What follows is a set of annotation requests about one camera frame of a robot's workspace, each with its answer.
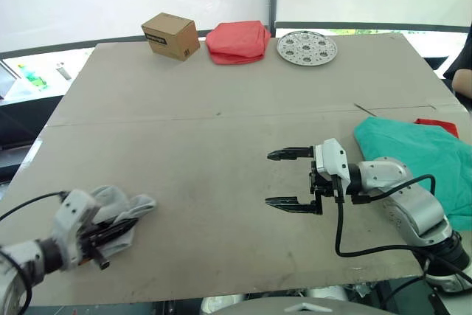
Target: black cable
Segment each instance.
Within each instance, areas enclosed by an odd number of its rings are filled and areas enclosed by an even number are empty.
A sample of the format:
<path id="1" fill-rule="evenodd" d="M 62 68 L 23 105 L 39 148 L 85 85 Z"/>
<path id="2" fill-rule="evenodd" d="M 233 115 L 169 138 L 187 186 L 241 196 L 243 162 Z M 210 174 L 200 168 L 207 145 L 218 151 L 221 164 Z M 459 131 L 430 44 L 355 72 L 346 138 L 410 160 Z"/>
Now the black cable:
<path id="1" fill-rule="evenodd" d="M 8 212 L 6 212 L 5 214 L 3 214 L 2 216 L 0 216 L 0 221 L 3 221 L 7 216 L 9 215 L 12 215 L 14 212 L 16 212 L 17 210 L 27 206 L 28 204 L 31 204 L 31 203 L 34 203 L 36 201 L 40 201 L 41 199 L 44 199 L 44 198 L 48 198 L 48 197 L 52 197 L 54 195 L 59 195 L 61 197 L 62 200 L 65 199 L 65 197 L 67 197 L 67 195 L 69 194 L 69 191 L 58 191 L 58 192 L 52 192 L 52 193 L 47 193 L 45 195 L 40 195 L 38 197 L 35 197 L 35 198 L 32 198 L 30 199 L 29 201 L 26 201 L 22 204 L 19 204 L 18 206 L 12 208 L 11 210 L 9 210 Z M 24 285 L 24 289 L 27 293 L 27 297 L 24 301 L 24 305 L 23 307 L 20 309 L 20 311 L 18 312 L 18 315 L 23 315 L 24 312 L 28 309 L 28 307 L 30 306 L 30 303 L 31 303 L 31 299 L 32 299 L 32 284 L 31 284 L 31 281 L 30 279 L 28 278 L 27 274 L 24 272 L 24 270 L 21 268 L 20 265 L 18 265 L 18 263 L 11 257 L 9 256 L 8 254 L 6 254 L 5 252 L 3 252 L 1 249 L 0 249 L 0 255 L 5 259 L 7 260 L 8 262 L 10 262 L 10 264 L 16 269 L 16 271 L 18 272 L 18 275 L 20 276 L 21 278 L 21 281 L 23 282 L 23 285 Z"/>
<path id="2" fill-rule="evenodd" d="M 419 276 L 419 277 L 415 277 L 415 278 L 413 278 L 413 279 L 411 279 L 411 280 L 405 282 L 404 284 L 399 285 L 395 290 L 392 291 L 392 293 L 390 293 L 390 294 L 388 295 L 387 298 L 385 298 L 384 300 L 382 300 L 380 308 L 383 309 L 383 310 L 385 310 L 386 304 L 389 302 L 389 300 L 391 300 L 391 298 L 393 298 L 394 295 L 396 295 L 397 293 L 399 293 L 400 291 L 402 291 L 402 290 L 405 289 L 406 287 L 408 287 L 408 286 L 410 286 L 410 285 L 412 285 L 412 284 L 414 284 L 414 283 L 416 283 L 416 282 L 419 282 L 419 281 L 421 281 L 421 280 L 424 280 L 424 278 L 425 278 L 424 275 L 423 275 L 423 276 Z"/>
<path id="3" fill-rule="evenodd" d="M 16 269 L 16 271 L 18 272 L 18 275 L 20 276 L 21 278 L 21 281 L 23 282 L 23 285 L 24 285 L 24 288 L 25 288 L 25 291 L 27 293 L 27 298 L 25 299 L 24 301 L 24 304 L 23 304 L 23 307 L 21 307 L 20 311 L 18 312 L 18 315 L 23 315 L 24 312 L 28 309 L 28 307 L 30 306 L 30 303 L 31 303 L 31 298 L 32 298 L 32 285 L 31 285 L 31 281 L 30 279 L 28 278 L 27 274 L 24 273 L 23 269 L 21 268 L 20 265 L 18 265 L 18 263 L 11 257 L 9 256 L 7 253 L 5 253 L 3 250 L 0 249 L 0 255 L 5 259 L 7 260 L 8 262 L 10 262 L 10 264 Z"/>
<path id="4" fill-rule="evenodd" d="M 30 199 L 29 201 L 26 201 L 22 204 L 19 204 L 18 206 L 16 206 L 15 208 L 12 208 L 11 210 L 9 210 L 8 212 L 6 212 L 5 214 L 3 214 L 2 216 L 0 216 L 0 221 L 3 221 L 8 215 L 11 215 L 13 214 L 14 212 L 16 212 L 17 210 L 27 206 L 28 204 L 31 204 L 31 203 L 34 203 L 36 201 L 40 201 L 41 199 L 44 199 L 44 198 L 47 198 L 47 197 L 51 197 L 51 196 L 54 196 L 54 195 L 59 195 L 62 199 L 64 199 L 67 195 L 69 194 L 69 191 L 58 191 L 58 192 L 52 192 L 52 193 L 47 193 L 45 195 L 40 195 L 36 198 L 32 198 Z"/>
<path id="5" fill-rule="evenodd" d="M 386 198 L 388 197 L 389 195 L 392 195 L 393 193 L 399 191 L 399 190 L 402 190 L 403 188 L 405 187 L 408 187 L 412 184 L 416 184 L 417 182 L 419 181 L 422 181 L 422 180 L 426 180 L 426 179 L 430 179 L 431 180 L 431 186 L 429 188 L 429 192 L 434 195 L 434 192 L 436 191 L 436 179 L 434 178 L 434 176 L 430 175 L 430 174 L 426 174 L 426 175 L 421 175 L 421 176 L 418 176 L 414 179 L 411 179 L 407 182 L 404 182 L 402 184 L 399 184 L 398 186 L 395 186 L 393 187 L 391 190 L 388 190 L 386 191 L 385 193 L 382 193 L 380 195 L 375 195 L 374 197 L 371 197 L 370 198 L 370 201 L 378 201 L 379 199 L 382 199 L 382 198 Z"/>
<path id="6" fill-rule="evenodd" d="M 432 254 L 424 249 L 421 249 L 420 247 L 416 246 L 410 246 L 410 245 L 388 245 L 388 246 L 378 246 L 378 247 L 373 247 L 371 249 L 365 249 L 362 251 L 356 251 L 356 252 L 341 252 L 340 251 L 340 246 L 341 246 L 341 235 L 342 235 L 342 224 L 344 222 L 344 209 L 342 202 L 337 202 L 338 204 L 338 226 L 336 230 L 336 241 L 335 241 L 335 250 L 336 254 L 340 257 L 357 257 L 357 256 L 364 256 L 368 254 L 373 254 L 376 252 L 382 252 L 382 251 L 389 251 L 389 250 L 409 250 L 411 252 L 416 252 L 417 254 L 423 255 L 426 258 L 429 259 L 429 261 L 432 263 L 433 261 L 437 261 L 441 264 L 443 264 L 445 267 L 453 271 L 454 273 L 457 273 L 460 277 L 464 278 L 467 280 L 470 284 L 472 284 L 472 278 L 466 275 L 459 267 L 456 267 L 452 263 L 448 262 L 442 257 L 436 256 L 435 254 Z"/>

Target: perforated metal tray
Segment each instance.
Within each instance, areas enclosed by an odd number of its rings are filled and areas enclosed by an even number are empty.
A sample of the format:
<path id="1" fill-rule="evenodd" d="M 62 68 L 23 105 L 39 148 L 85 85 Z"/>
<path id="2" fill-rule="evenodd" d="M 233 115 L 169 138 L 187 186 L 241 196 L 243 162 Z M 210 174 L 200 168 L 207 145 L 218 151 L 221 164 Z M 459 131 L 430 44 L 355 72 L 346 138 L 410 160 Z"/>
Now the perforated metal tray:
<path id="1" fill-rule="evenodd" d="M 300 66 L 319 66 L 333 60 L 338 47 L 320 33 L 294 31 L 279 39 L 277 51 L 285 60 Z"/>

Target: gray tabletop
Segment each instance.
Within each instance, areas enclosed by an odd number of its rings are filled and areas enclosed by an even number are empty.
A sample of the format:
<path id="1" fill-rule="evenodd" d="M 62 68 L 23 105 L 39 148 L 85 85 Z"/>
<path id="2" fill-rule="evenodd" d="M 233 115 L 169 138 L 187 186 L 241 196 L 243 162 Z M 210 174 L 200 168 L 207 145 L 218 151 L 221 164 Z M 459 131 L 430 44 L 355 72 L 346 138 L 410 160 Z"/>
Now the gray tabletop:
<path id="1" fill-rule="evenodd" d="M 246 66 L 216 66 L 205 46 L 184 63 L 153 55 L 146 43 L 98 46 L 1 210 L 41 193 L 104 184 L 147 193 L 158 206 L 108 269 L 86 264 L 51 274 L 33 304 L 144 302 L 419 274 L 408 252 L 336 257 L 329 198 L 318 216 L 264 204 L 278 195 L 310 198 L 309 161 L 272 162 L 271 150 L 335 137 L 350 162 L 362 160 L 352 132 L 369 113 L 354 103 L 398 120 L 448 120 L 471 140 L 467 113 L 401 36 L 336 43 L 339 56 L 319 68 L 281 60 L 275 40 L 264 60 Z M 387 65 L 395 61 L 409 70 Z M 425 88 L 407 90 L 407 82 Z M 47 237 L 57 208 L 42 201 L 12 215 L 0 240 Z M 381 205 L 348 202 L 345 210 L 343 250 L 402 242 Z"/>

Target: gray cloth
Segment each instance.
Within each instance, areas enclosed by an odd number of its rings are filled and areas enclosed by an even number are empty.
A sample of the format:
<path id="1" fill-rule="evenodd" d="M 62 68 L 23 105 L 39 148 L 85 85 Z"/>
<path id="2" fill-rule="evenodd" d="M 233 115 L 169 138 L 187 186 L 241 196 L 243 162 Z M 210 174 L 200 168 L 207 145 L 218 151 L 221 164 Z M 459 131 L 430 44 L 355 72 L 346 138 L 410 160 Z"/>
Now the gray cloth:
<path id="1" fill-rule="evenodd" d="M 130 199 L 116 186 L 101 186 L 91 195 L 102 205 L 93 220 L 98 224 L 114 218 L 113 224 L 127 218 L 140 218 L 156 206 L 148 195 L 137 195 Z M 134 236 L 134 227 L 119 238 L 101 246 L 99 250 L 103 256 L 109 257 L 131 246 Z"/>

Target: folded red towel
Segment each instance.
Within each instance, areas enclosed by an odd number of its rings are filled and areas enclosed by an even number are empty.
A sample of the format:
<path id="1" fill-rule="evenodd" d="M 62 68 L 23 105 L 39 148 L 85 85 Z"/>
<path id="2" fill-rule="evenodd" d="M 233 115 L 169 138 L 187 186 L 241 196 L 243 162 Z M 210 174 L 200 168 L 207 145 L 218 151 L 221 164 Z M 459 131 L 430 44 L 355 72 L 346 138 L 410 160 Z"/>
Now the folded red towel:
<path id="1" fill-rule="evenodd" d="M 206 36 L 216 64 L 251 63 L 264 58 L 271 33 L 260 21 L 221 23 Z"/>

